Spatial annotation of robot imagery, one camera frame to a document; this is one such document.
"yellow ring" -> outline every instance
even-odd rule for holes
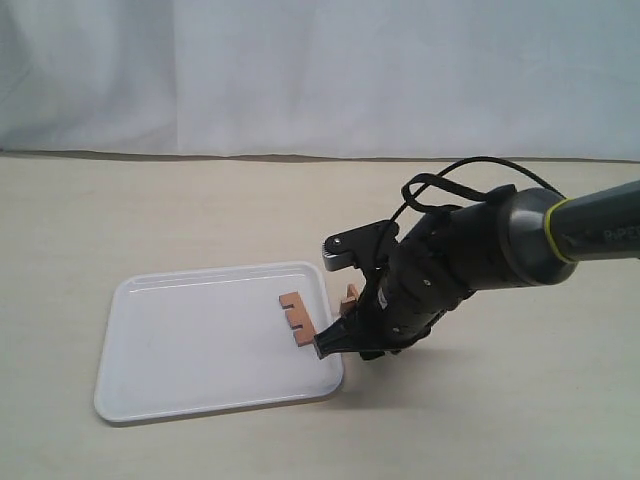
[[[560,206],[562,206],[565,203],[570,202],[570,201],[571,201],[570,198],[565,198],[561,202],[556,203],[553,207],[551,207],[549,210],[547,210],[547,213],[544,216],[544,233],[545,233],[545,235],[547,237],[547,241],[549,242],[549,246],[551,247],[551,251],[555,254],[556,257],[558,257],[564,263],[576,263],[576,262],[562,254],[562,252],[558,248],[558,244],[556,243],[555,239],[553,238],[553,235],[551,235],[551,214],[558,207],[560,207]]]

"white backdrop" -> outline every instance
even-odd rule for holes
[[[633,0],[0,0],[0,147],[640,158]]]

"black cable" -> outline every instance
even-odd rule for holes
[[[551,190],[552,192],[555,192],[555,193],[557,193],[558,195],[560,195],[561,197],[564,198],[564,195],[562,195],[562,193],[560,193],[553,185],[551,185],[549,182],[547,182],[543,178],[541,178],[538,175],[536,175],[535,173],[533,173],[528,168],[525,168],[522,165],[518,165],[515,162],[512,162],[510,160],[505,160],[503,158],[486,157],[486,156],[464,158],[464,159],[458,160],[457,162],[454,162],[451,165],[449,165],[448,167],[442,169],[436,175],[438,177],[444,177],[445,175],[453,172],[454,170],[456,170],[456,169],[458,169],[458,168],[460,168],[460,167],[462,167],[464,165],[469,165],[470,163],[480,163],[480,162],[496,163],[498,165],[502,165],[503,167],[507,167],[507,168],[511,168],[513,170],[516,170],[517,172],[525,175],[526,177],[529,177],[531,180],[536,182],[541,187],[546,188],[547,190]],[[425,182],[423,185],[420,186],[420,188],[418,188],[414,193],[411,194],[411,197],[415,200],[430,185],[431,185],[430,183],[426,183]],[[374,265],[376,265],[376,266],[378,265],[378,251],[380,250],[380,245],[382,244],[382,240],[384,239],[385,235],[389,231],[389,227],[393,224],[393,222],[395,222],[398,219],[398,217],[402,214],[402,212],[404,212],[407,209],[408,206],[409,206],[409,203],[407,203],[406,201],[403,202],[402,205],[400,205],[400,207],[395,211],[395,213],[393,215],[391,215],[391,218],[384,225],[384,227],[382,227],[382,230],[380,230],[380,233],[378,234],[378,238],[376,239],[375,247],[373,249],[373,264]]]

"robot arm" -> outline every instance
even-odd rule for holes
[[[410,188],[423,181],[479,203],[422,205]],[[554,285],[579,261],[640,256],[640,181],[567,200],[552,187],[481,193],[421,174],[403,196],[425,214],[401,242],[393,220],[326,239],[326,268],[354,266],[366,284],[356,307],[316,335],[320,358],[398,353],[479,290]]]

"table surface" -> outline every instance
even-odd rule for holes
[[[111,295],[142,273],[307,260],[442,164],[0,157],[0,477],[637,478],[635,261],[485,292],[326,402],[114,428],[93,389]],[[528,162],[569,196],[640,165]],[[497,166],[454,175],[516,182]],[[449,202],[433,191],[427,198]],[[403,229],[417,217],[408,213]],[[325,273],[335,309],[353,269]]]

